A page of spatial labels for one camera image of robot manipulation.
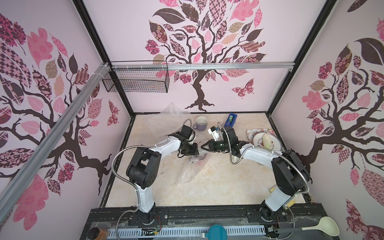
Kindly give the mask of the clear bubble wrap sheet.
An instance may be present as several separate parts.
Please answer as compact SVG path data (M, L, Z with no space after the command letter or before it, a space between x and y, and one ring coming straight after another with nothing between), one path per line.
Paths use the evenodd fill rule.
M170 103L162 112L162 115L173 116L182 118L185 115L189 115L189 112L181 111L174 103ZM197 155L187 155L182 154L182 157L187 157L188 160L183 166L183 170L180 173L176 184L187 184L192 182L199 172L204 168L205 164L208 162L208 152L205 150L199 150Z

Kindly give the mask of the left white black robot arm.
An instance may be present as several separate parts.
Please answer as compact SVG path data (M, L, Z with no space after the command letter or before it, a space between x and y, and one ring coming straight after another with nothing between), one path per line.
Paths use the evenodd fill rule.
M126 175L129 183L136 188L138 197L138 219L144 225L150 225L155 219L156 204L153 198L154 184L161 160L173 152L178 157L195 156L199 154L198 145L194 143L195 131L183 136L180 132L171 134L153 147L139 146L127 168Z

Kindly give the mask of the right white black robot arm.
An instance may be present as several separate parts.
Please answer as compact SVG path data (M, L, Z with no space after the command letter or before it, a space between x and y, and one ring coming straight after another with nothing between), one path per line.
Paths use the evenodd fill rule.
M273 151L240 141L231 127L208 129L213 137L202 145L202 149L212 153L230 154L230 162L237 165L241 160L251 160L270 168L275 176L276 187L262 203L259 210L265 222L271 222L278 211L287 207L298 194L309 192L310 174L297 153L293 150Z

